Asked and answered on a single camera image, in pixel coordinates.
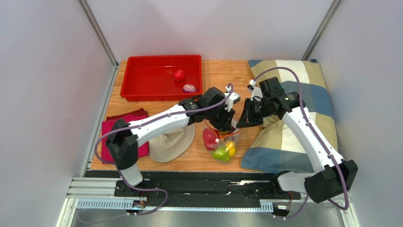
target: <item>red fruit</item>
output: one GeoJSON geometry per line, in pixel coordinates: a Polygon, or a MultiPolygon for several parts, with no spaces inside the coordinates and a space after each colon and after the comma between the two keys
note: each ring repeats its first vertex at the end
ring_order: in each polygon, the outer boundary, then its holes
{"type": "Polygon", "coordinates": [[[185,73],[184,73],[183,70],[177,70],[177,71],[174,73],[174,80],[175,80],[176,82],[184,81],[185,78],[186,78],[186,75],[185,75],[185,73]]]}
{"type": "Polygon", "coordinates": [[[210,129],[203,130],[203,141],[207,150],[215,150],[217,148],[216,139],[217,136],[210,129]]]}

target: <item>pillow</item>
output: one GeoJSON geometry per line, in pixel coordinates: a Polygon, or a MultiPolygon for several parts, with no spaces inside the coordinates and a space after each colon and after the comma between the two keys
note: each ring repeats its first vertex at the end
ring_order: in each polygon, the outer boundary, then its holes
{"type": "MultiPolygon", "coordinates": [[[[287,67],[295,71],[302,86],[302,98],[316,125],[329,143],[337,150],[337,135],[333,120],[333,109],[318,63],[309,61],[249,60],[256,77],[273,67],[287,67]]],[[[295,77],[287,70],[273,70],[261,76],[257,83],[277,77],[286,93],[298,92],[295,77]]],[[[311,162],[291,129],[277,116],[263,121],[262,131],[245,153],[241,167],[278,173],[290,170],[295,173],[313,173],[311,162]]]]}

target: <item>hat brim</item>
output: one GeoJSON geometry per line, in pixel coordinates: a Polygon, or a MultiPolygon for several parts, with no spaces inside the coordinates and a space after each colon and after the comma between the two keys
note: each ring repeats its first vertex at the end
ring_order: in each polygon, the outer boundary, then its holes
{"type": "Polygon", "coordinates": [[[160,150],[149,143],[150,157],[156,162],[169,162],[183,154],[192,144],[195,135],[194,124],[184,127],[184,135],[180,142],[170,148],[160,150]]]}

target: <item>beige hat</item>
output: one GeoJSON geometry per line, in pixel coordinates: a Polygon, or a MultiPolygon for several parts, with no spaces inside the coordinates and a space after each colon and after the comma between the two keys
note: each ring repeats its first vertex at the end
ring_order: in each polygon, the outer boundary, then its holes
{"type": "Polygon", "coordinates": [[[169,162],[183,154],[192,144],[194,125],[174,129],[149,140],[150,157],[156,162],[169,162]]]}

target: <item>white wall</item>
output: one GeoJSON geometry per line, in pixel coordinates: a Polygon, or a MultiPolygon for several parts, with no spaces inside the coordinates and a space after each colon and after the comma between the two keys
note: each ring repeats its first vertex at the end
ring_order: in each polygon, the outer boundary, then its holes
{"type": "Polygon", "coordinates": [[[112,66],[75,0],[0,2],[0,226],[55,226],[112,66]]]}
{"type": "Polygon", "coordinates": [[[403,3],[345,0],[311,58],[321,63],[340,152],[358,164],[362,227],[401,226],[403,3]]]}
{"type": "Polygon", "coordinates": [[[88,0],[116,58],[302,58],[332,0],[88,0]]]}

